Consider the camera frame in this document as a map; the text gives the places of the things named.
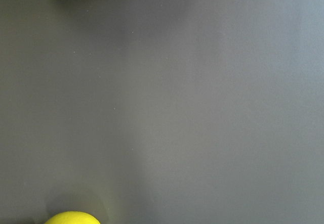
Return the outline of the whole lemon lower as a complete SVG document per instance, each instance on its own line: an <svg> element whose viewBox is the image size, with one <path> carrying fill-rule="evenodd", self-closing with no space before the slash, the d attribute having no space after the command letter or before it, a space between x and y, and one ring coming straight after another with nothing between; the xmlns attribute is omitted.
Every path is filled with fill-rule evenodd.
<svg viewBox="0 0 324 224"><path fill-rule="evenodd" d="M66 211L52 216L45 224L100 224L100 222L85 212Z"/></svg>

